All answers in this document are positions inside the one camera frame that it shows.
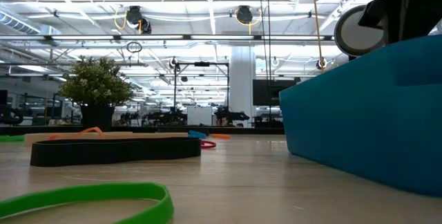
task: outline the wooden table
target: wooden table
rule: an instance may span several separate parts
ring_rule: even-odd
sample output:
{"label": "wooden table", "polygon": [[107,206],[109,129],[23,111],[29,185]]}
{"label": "wooden table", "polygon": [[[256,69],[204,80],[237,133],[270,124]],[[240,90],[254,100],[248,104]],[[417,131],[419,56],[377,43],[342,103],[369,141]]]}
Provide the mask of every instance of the wooden table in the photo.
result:
{"label": "wooden table", "polygon": [[[67,185],[150,181],[170,189],[174,224],[442,223],[442,199],[291,156],[284,136],[232,136],[186,160],[38,168],[29,159],[23,144],[0,143],[0,199]],[[149,204],[65,205],[0,223],[110,223]]]}

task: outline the potted plant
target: potted plant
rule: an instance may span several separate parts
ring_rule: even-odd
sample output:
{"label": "potted plant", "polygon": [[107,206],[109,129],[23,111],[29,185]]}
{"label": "potted plant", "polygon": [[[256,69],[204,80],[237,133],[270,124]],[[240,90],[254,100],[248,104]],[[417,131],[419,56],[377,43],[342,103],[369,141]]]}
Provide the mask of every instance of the potted plant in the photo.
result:
{"label": "potted plant", "polygon": [[59,94],[81,106],[84,128],[110,131],[115,106],[133,96],[133,86],[120,73],[120,66],[106,58],[85,59],[73,65],[75,76],[64,75]]}

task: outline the white pillar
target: white pillar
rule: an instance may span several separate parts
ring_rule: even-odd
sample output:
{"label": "white pillar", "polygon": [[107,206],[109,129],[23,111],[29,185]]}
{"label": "white pillar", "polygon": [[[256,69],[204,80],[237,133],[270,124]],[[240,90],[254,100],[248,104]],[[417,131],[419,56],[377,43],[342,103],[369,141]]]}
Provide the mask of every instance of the white pillar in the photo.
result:
{"label": "white pillar", "polygon": [[230,56],[230,111],[244,112],[250,117],[248,121],[234,121],[234,124],[242,123],[244,128],[251,127],[255,108],[252,104],[252,81],[256,78],[256,56],[253,47],[232,47]]}

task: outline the blue box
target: blue box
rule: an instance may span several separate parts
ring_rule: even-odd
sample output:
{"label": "blue box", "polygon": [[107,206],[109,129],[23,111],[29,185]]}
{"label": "blue box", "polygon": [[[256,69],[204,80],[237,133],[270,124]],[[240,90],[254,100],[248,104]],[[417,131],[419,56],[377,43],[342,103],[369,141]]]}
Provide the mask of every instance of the blue box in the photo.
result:
{"label": "blue box", "polygon": [[403,41],[280,92],[294,155],[442,196],[442,36]]}

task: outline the black plant pot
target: black plant pot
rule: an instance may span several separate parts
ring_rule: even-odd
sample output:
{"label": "black plant pot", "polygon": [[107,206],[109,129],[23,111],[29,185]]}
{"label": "black plant pot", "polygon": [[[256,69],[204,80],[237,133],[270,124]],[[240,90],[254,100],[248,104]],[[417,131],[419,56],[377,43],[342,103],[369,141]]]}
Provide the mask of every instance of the black plant pot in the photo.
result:
{"label": "black plant pot", "polygon": [[83,128],[98,127],[102,131],[110,131],[112,128],[112,115],[115,107],[111,106],[82,106]]}

